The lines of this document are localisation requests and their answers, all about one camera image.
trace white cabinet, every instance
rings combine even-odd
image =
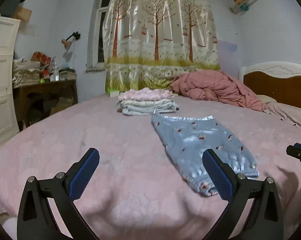
[[[12,65],[20,20],[0,17],[0,143],[18,133],[15,116]]]
[[[0,17],[0,55],[14,54],[14,45],[20,20]]]
[[[14,108],[10,96],[0,98],[0,136],[14,128]]]
[[[18,133],[13,96],[0,98],[0,143]]]
[[[0,97],[3,97],[12,90],[12,57],[0,56]]]

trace tree print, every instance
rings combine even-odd
[[[117,42],[118,42],[118,25],[119,21],[124,19],[133,10],[136,0],[115,0],[113,7],[113,19],[116,20],[114,43],[113,43],[113,57],[117,57]]]
[[[146,21],[155,25],[155,53],[154,60],[159,60],[158,26],[163,20],[169,19],[168,10],[172,8],[174,0],[145,0],[143,10],[146,12]]]
[[[202,5],[196,3],[196,0],[182,0],[182,11],[186,15],[188,33],[188,46],[189,46],[189,60],[193,61],[193,27],[199,27],[201,19],[204,18],[204,8]]]

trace doll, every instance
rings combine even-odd
[[[240,5],[242,2],[244,2],[245,0],[234,0],[234,2],[237,4],[237,5]],[[249,10],[249,6],[247,3],[244,3],[241,5],[240,7],[240,10],[241,11],[248,11]]]

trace cardboard box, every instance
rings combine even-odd
[[[73,98],[60,98],[55,107],[52,107],[50,115],[65,110],[73,105]]]
[[[34,52],[31,58],[31,61],[40,61],[41,65],[47,65],[47,66],[50,64],[51,60],[52,60],[51,57],[48,57],[39,51]]]
[[[17,6],[15,13],[13,14],[12,18],[18,19],[24,22],[29,22],[31,18],[32,11],[26,9],[21,6]]]

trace wooden desk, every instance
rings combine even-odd
[[[61,89],[65,89],[70,87],[73,91],[73,105],[78,103],[77,98],[77,88],[76,88],[76,80],[68,80],[68,81],[59,81],[59,82],[50,82],[44,84],[35,84],[29,86],[22,86],[13,89],[13,97],[18,100],[18,105],[16,106],[15,111],[21,115],[20,121],[24,121],[26,127],[30,126],[30,122],[27,119],[27,114],[32,106],[34,101],[40,99],[40,97],[33,98],[32,102],[27,100],[27,96],[31,93],[43,94],[43,93],[51,93],[57,94]]]

